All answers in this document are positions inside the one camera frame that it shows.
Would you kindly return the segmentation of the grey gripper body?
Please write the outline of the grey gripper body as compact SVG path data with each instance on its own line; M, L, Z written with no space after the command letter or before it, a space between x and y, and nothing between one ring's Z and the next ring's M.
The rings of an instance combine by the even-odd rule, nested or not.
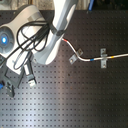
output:
M3 63L4 60L5 58L0 55L0 84L9 89L18 88L24 71L21 71L20 74L16 74Z

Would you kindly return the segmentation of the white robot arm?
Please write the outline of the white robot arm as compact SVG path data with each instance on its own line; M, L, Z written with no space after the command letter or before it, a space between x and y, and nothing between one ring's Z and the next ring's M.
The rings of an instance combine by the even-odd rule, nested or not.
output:
M0 68L6 65L17 75L25 71L33 86L36 81L29 58L42 65L55 59L77 3L78 0L54 0L51 21L35 5L21 6L9 23L0 26Z

